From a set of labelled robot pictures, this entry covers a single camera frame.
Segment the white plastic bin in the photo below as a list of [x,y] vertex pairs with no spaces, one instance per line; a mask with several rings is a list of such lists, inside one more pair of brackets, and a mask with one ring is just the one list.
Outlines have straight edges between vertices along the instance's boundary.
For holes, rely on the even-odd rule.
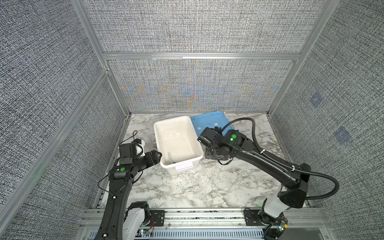
[[[181,116],[154,123],[158,152],[162,153],[160,165],[170,175],[196,169],[204,157],[203,148],[191,118]],[[168,164],[168,152],[174,163]]]

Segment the blue plastic lid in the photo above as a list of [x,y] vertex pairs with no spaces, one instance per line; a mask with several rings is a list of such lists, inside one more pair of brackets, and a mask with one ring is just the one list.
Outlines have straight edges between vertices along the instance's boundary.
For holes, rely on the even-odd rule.
[[225,114],[221,111],[194,116],[191,117],[191,121],[198,137],[204,131],[205,128],[223,128],[226,124],[230,122],[225,116]]

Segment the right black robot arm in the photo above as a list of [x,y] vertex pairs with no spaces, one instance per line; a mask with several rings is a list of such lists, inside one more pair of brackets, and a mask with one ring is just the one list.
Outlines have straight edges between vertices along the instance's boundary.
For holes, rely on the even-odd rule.
[[[321,200],[334,196],[340,189],[340,183],[332,176],[313,172],[307,164],[297,165],[272,154],[262,148],[256,139],[256,122],[252,118],[245,117],[252,122],[252,137],[237,130],[228,130],[226,127],[205,128],[198,137],[209,154],[209,158],[228,163],[233,159],[245,161],[281,183],[280,190],[267,198],[261,210],[259,220],[263,225],[273,225],[278,219],[283,219],[282,213],[290,208],[300,209],[307,200]],[[311,176],[327,179],[334,184],[331,191],[318,195],[308,196],[309,179]]]

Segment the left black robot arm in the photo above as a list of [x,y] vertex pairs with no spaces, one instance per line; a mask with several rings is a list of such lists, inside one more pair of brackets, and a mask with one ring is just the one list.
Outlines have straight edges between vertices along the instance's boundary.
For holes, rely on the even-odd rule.
[[147,202],[127,202],[138,173],[160,163],[162,153],[144,149],[136,142],[121,144],[120,157],[109,171],[109,194],[96,240],[133,240],[151,219]]

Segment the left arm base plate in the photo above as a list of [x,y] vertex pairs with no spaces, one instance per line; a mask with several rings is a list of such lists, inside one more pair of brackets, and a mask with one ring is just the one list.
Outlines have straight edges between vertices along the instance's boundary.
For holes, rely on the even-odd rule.
[[123,229],[128,227],[163,227],[165,222],[164,210],[145,210],[134,208],[125,215]]

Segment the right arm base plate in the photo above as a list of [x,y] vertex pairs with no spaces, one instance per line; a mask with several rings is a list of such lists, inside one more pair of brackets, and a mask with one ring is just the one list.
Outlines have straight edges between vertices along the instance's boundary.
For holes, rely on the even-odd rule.
[[243,210],[244,220],[246,222],[246,226],[268,226],[272,224],[272,226],[281,226],[286,227],[288,224],[287,218],[283,213],[279,215],[276,219],[269,217],[268,215],[259,214],[260,209],[250,209],[245,208]]

